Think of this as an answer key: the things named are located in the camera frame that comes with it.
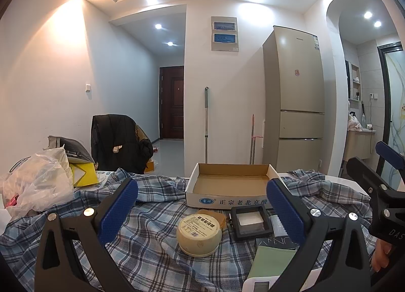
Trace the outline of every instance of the finger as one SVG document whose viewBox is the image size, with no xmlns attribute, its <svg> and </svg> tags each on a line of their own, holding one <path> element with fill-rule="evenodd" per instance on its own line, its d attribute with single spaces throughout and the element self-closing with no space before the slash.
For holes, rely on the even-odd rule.
<svg viewBox="0 0 405 292">
<path fill-rule="evenodd" d="M 374 254 L 375 254 L 375 259 L 376 259 L 377 263 L 381 267 L 386 268 L 390 262 L 390 259 L 388 259 L 381 244 L 376 245 Z"/>
<path fill-rule="evenodd" d="M 388 254 L 392 249 L 392 244 L 387 243 L 386 241 L 381 241 L 381 245 L 385 254 Z"/>
<path fill-rule="evenodd" d="M 377 260 L 375 258 L 375 252 L 374 252 L 373 257 L 371 259 L 371 267 L 373 267 L 375 272 L 379 272 L 381 270 L 381 266 L 377 263 Z"/>
</svg>

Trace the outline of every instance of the plaid cloth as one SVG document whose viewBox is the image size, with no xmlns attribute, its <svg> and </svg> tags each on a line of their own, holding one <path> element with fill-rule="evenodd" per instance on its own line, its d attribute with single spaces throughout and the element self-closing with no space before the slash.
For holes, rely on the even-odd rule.
<svg viewBox="0 0 405 292">
<path fill-rule="evenodd" d="M 309 208 L 317 207 L 332 216 L 355 212 L 362 224 L 369 225 L 371 209 L 367 196 L 325 181 L 323 174 L 301 170 L 291 173 L 296 178 L 283 178 L 286 185 Z M 236 242 L 228 224 L 213 255 L 187 256 L 177 244 L 176 227 L 181 218 L 197 211 L 186 206 L 184 190 L 188 180 L 128 174 L 121 169 L 95 186 L 76 190 L 71 202 L 9 224 L 0 236 L 0 251 L 27 291 L 34 290 L 36 253 L 48 214 L 79 215 L 86 207 L 97 206 L 113 194 L 128 176 L 138 181 L 138 200 L 116 239 L 106 248 L 129 282 L 140 291 L 241 291 L 256 253 L 255 241 Z M 363 231 L 371 253 L 375 239 L 366 228 Z M 101 288 L 81 244 L 75 242 L 74 245 L 90 283 Z M 324 244 L 315 267 L 325 262 L 329 247 L 329 243 Z"/>
</svg>

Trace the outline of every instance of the yellow box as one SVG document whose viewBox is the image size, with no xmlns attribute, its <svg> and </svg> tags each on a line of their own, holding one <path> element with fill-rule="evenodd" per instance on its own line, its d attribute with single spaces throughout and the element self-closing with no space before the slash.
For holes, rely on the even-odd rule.
<svg viewBox="0 0 405 292">
<path fill-rule="evenodd" d="M 146 163 L 145 172 L 152 172 L 154 170 L 155 170 L 155 163 L 153 162 L 152 159 L 149 159 L 148 162 Z"/>
</svg>

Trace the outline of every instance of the wooden door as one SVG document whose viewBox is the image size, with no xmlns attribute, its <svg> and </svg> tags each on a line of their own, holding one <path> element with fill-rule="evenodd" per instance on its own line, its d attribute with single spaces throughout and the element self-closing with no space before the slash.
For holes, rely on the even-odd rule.
<svg viewBox="0 0 405 292">
<path fill-rule="evenodd" d="M 184 137 L 184 66 L 160 69 L 160 138 Z"/>
</svg>

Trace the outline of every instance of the white plastic bag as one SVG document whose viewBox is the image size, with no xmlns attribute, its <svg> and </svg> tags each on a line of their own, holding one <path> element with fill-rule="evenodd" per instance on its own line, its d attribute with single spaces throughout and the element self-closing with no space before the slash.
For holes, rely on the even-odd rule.
<svg viewBox="0 0 405 292">
<path fill-rule="evenodd" d="M 33 154 L 6 177 L 0 177 L 4 204 L 19 194 L 17 205 L 6 209 L 12 219 L 29 210 L 45 211 L 73 199 L 73 175 L 64 148 Z"/>
</svg>

